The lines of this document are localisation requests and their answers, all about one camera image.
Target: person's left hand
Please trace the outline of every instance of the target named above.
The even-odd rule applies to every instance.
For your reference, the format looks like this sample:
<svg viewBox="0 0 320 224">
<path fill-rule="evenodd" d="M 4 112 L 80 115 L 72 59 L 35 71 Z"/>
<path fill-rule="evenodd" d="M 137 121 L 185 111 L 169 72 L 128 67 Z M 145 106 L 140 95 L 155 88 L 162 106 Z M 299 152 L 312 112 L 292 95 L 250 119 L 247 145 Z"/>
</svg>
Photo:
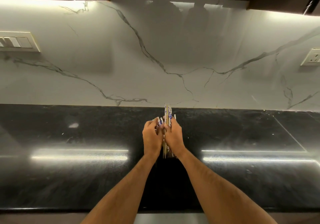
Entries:
<svg viewBox="0 0 320 224">
<path fill-rule="evenodd" d="M 160 154 L 163 142 L 162 129 L 164 128 L 164 125 L 162 124 L 160 127 L 158 127 L 157 123 L 158 117 L 156 117 L 152 121 L 147 121 L 142 131 L 144 155 L 152 157 L 154 161 L 158 158 Z"/>
</svg>

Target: forearm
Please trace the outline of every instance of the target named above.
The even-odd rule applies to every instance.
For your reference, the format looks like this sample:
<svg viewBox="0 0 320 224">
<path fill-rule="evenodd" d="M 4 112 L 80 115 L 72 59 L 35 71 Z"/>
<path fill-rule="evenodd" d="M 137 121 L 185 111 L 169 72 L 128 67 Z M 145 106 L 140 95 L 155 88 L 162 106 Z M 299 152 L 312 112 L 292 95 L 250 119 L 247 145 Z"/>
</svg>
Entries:
<svg viewBox="0 0 320 224">
<path fill-rule="evenodd" d="M 188 150 L 179 157 L 210 224 L 276 222 L 236 186 L 214 173 Z"/>
<path fill-rule="evenodd" d="M 81 224 L 133 223 L 155 159 L 143 156 L 137 165 L 91 210 Z"/>
</svg>

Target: floor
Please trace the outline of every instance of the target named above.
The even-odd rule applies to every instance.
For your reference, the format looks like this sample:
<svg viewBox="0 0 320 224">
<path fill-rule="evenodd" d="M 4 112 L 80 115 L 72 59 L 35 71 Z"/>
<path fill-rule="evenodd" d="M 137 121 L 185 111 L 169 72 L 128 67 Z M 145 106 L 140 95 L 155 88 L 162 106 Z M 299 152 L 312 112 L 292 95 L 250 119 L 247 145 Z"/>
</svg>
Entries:
<svg viewBox="0 0 320 224">
<path fill-rule="evenodd" d="M 271 213 L 278 224 L 318 224 L 319 213 Z M 78 224 L 86 214 L 3 214 L 0 224 Z M 138 214 L 134 224 L 207 224 L 202 213 Z"/>
</svg>

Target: hand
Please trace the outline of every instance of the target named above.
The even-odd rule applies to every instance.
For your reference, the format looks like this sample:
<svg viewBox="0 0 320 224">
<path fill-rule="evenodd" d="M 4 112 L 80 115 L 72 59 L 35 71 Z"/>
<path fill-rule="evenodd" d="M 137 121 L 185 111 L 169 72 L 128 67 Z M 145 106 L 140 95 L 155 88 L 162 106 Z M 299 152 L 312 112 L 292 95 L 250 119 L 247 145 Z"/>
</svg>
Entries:
<svg viewBox="0 0 320 224">
<path fill-rule="evenodd" d="M 158 127 L 157 123 L 158 123 L 158 117 L 156 117 L 152 121 L 147 121 L 142 131 L 144 155 L 152 157 L 154 161 L 156 161 L 156 159 L 160 154 L 163 137 L 164 137 L 162 132 L 164 125 L 161 125 L 160 127 Z"/>
<path fill-rule="evenodd" d="M 186 149 L 182 139 L 182 128 L 175 118 L 171 119 L 171 127 L 164 124 L 164 128 L 166 129 L 165 141 L 172 152 L 179 158 Z"/>
</svg>

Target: person's right hand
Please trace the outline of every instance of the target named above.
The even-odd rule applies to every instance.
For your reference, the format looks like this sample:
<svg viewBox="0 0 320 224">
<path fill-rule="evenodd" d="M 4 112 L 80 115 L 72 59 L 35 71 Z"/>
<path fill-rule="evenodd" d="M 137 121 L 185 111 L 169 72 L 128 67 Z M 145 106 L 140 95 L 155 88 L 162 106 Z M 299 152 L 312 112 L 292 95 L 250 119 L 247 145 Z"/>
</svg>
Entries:
<svg viewBox="0 0 320 224">
<path fill-rule="evenodd" d="M 186 149 L 182 139 L 182 128 L 175 118 L 171 119 L 171 127 L 165 124 L 164 128 L 166 129 L 166 133 L 164 135 L 165 141 L 171 148 L 172 152 L 179 158 Z"/>
</svg>

